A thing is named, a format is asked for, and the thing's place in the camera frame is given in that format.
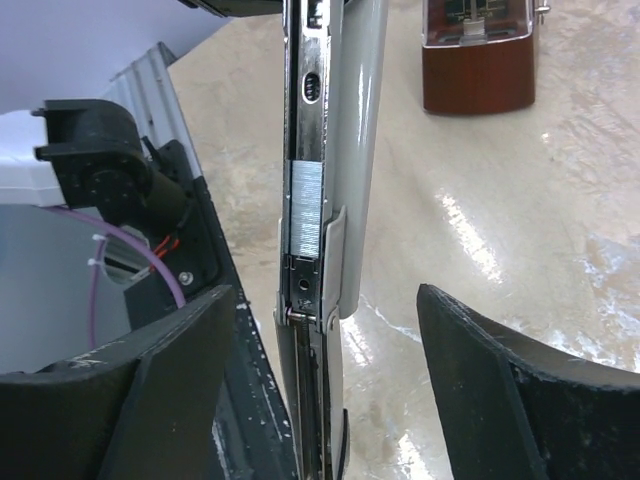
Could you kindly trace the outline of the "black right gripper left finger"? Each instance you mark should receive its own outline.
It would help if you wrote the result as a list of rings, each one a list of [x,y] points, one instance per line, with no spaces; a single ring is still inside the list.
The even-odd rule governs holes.
[[[235,320],[220,286],[79,357],[1,378],[5,479],[206,479]]]

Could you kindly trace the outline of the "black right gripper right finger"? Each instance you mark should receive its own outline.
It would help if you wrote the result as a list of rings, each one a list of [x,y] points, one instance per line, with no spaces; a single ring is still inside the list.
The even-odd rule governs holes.
[[[422,344],[456,479],[636,479],[639,376],[493,321],[436,286]]]

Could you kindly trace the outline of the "grey stapler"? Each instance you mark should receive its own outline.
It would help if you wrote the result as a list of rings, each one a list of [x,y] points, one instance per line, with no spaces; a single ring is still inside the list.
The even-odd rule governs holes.
[[[284,135],[274,320],[297,477],[340,479],[350,427],[341,323],[358,307],[388,5],[283,5]],[[323,164],[317,259],[290,253],[294,160]]]

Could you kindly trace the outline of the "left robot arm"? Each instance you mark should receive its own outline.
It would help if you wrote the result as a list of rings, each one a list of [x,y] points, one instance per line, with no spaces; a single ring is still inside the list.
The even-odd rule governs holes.
[[[193,204],[181,152],[156,148],[115,102],[47,100],[1,116],[1,202],[95,208],[111,225],[168,235]]]

